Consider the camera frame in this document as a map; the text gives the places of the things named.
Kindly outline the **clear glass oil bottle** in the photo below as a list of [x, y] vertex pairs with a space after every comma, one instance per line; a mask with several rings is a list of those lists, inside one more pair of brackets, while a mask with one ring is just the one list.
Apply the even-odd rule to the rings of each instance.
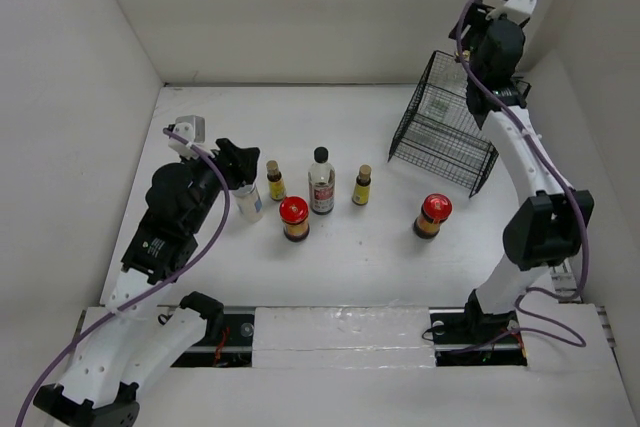
[[444, 117], [468, 115], [466, 105], [467, 75], [453, 55], [435, 50], [427, 76], [431, 102]]

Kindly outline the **red label vinegar bottle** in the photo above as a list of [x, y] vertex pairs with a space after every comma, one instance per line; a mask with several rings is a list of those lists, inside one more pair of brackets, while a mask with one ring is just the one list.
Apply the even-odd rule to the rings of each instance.
[[335, 169], [329, 162], [326, 147], [314, 150], [314, 162], [308, 169], [309, 205], [318, 215], [329, 214], [334, 208]]

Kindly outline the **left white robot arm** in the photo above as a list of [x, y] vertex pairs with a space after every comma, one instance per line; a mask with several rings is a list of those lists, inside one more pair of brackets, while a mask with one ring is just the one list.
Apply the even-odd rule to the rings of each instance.
[[59, 354], [77, 354], [59, 381], [38, 380], [25, 402], [67, 426], [133, 425], [141, 394], [191, 346], [222, 334], [224, 306], [205, 294], [186, 295], [159, 330], [156, 308], [212, 248], [196, 235], [218, 196], [228, 212], [231, 192], [255, 181], [260, 150], [221, 138], [206, 151], [177, 134], [170, 144], [180, 159], [152, 176], [107, 314]]

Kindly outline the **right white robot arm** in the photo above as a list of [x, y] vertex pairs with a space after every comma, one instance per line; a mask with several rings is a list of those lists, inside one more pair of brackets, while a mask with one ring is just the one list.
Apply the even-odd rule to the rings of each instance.
[[[591, 246], [587, 226], [595, 202], [559, 172], [542, 145], [513, 76], [523, 55], [532, 11], [498, 9], [469, 0], [450, 36], [467, 76], [466, 104], [496, 148], [520, 202], [503, 230], [504, 254], [488, 279], [468, 297], [462, 319], [444, 327], [478, 350], [522, 332], [516, 315], [524, 297], [550, 267], [580, 256], [577, 289], [586, 285]], [[521, 20], [514, 20], [514, 15]]]

